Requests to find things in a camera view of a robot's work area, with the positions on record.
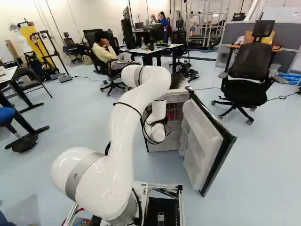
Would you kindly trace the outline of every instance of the woman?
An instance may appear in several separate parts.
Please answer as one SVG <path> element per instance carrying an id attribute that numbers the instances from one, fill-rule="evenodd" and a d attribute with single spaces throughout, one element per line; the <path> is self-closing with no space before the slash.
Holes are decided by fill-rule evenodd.
<path id="1" fill-rule="evenodd" d="M 190 36 L 192 36 L 194 34 L 194 32 L 196 31 L 196 19 L 193 16 L 193 11 L 191 11 L 191 16 L 190 16 Z"/>
<path id="2" fill-rule="evenodd" d="M 160 23 L 163 25 L 163 27 L 164 27 L 164 43 L 167 43 L 167 27 L 169 26 L 169 22 L 168 22 L 168 20 L 166 20 L 164 12 L 162 11 L 159 13 L 158 20 L 155 18 L 154 14 L 153 14 L 153 18 L 157 23 Z"/>
<path id="3" fill-rule="evenodd" d="M 169 26 L 166 28 L 167 29 L 167 40 L 168 40 L 169 37 L 171 39 L 172 27 L 170 25 L 170 18 L 169 17 L 167 18 L 167 21 L 169 22 Z"/>

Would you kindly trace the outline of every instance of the open fridge door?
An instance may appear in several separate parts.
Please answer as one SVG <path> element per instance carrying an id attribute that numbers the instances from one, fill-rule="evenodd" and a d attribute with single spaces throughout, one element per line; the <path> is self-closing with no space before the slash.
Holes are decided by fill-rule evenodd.
<path id="1" fill-rule="evenodd" d="M 206 196 L 237 138 L 217 121 L 191 87 L 186 89 L 190 100 L 183 105 L 179 154 L 192 188 Z"/>

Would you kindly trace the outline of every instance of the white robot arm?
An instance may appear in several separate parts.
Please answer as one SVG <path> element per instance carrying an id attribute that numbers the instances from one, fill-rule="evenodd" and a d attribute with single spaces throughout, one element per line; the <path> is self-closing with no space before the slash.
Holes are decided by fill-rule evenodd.
<path id="1" fill-rule="evenodd" d="M 165 118 L 171 75 L 163 67 L 130 65 L 122 71 L 123 82 L 136 87 L 114 106 L 110 118 L 111 148 L 108 156 L 83 147 L 71 148 L 52 165 L 53 184 L 70 199 L 112 225 L 128 224 L 133 198 L 133 140 L 145 108 L 152 114 L 144 124 L 147 139 L 162 142 L 165 128 L 153 122 Z"/>

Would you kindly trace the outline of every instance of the whiteboard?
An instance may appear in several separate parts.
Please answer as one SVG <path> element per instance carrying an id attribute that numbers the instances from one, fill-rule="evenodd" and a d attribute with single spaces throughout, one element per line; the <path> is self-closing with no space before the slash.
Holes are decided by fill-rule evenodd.
<path id="1" fill-rule="evenodd" d="M 4 40 L 0 40 L 0 57 L 3 57 L 2 62 L 14 61 L 13 56 L 4 44 Z"/>
<path id="2" fill-rule="evenodd" d="M 262 20 L 301 23 L 301 7 L 265 7 Z"/>

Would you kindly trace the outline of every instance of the equipment stand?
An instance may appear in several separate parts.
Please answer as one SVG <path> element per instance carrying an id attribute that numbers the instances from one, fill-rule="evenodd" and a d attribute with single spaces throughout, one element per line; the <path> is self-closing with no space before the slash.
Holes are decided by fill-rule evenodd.
<path id="1" fill-rule="evenodd" d="M 51 59 L 51 61 L 53 62 L 52 57 L 58 57 L 59 60 L 60 60 L 60 62 L 61 62 L 61 64 L 62 64 L 62 66 L 63 66 L 63 68 L 64 68 L 64 70 L 65 70 L 66 73 L 67 73 L 67 75 L 63 74 L 63 75 L 59 76 L 59 77 L 58 77 L 59 81 L 60 81 L 61 83 L 63 83 L 63 82 L 65 82 L 65 81 L 70 81 L 70 80 L 72 80 L 72 77 L 69 75 L 69 73 L 68 73 L 68 71 L 67 71 L 67 68 L 65 67 L 65 65 L 64 65 L 64 63 L 63 63 L 63 61 L 62 61 L 62 59 L 61 59 L 61 57 L 60 57 L 60 54 L 58 53 L 58 51 L 57 51 L 56 48 L 55 48 L 55 45 L 54 45 L 54 43 L 53 43 L 53 41 L 52 41 L 52 39 L 51 39 L 51 37 L 50 37 L 50 35 L 49 35 L 49 31 L 47 31 L 47 30 L 45 30 L 45 31 L 40 31 L 40 33 L 41 33 L 41 34 L 44 34 L 44 33 L 47 34 L 47 36 L 48 36 L 48 38 L 49 38 L 49 40 L 50 40 L 50 43 L 51 43 L 51 45 L 53 46 L 53 49 L 55 50 L 54 53 L 53 53 L 52 55 L 45 56 L 44 58 L 49 57 L 49 58 Z"/>

